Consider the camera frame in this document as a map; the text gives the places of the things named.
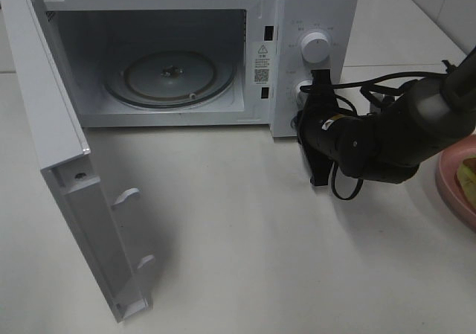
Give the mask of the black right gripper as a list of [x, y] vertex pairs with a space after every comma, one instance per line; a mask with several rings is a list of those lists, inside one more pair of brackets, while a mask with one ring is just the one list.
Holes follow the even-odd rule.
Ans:
[[312, 90], [297, 115], [297, 137], [314, 187], [327, 186], [334, 161], [324, 154], [362, 154], [363, 118], [332, 90], [329, 69], [312, 70]]

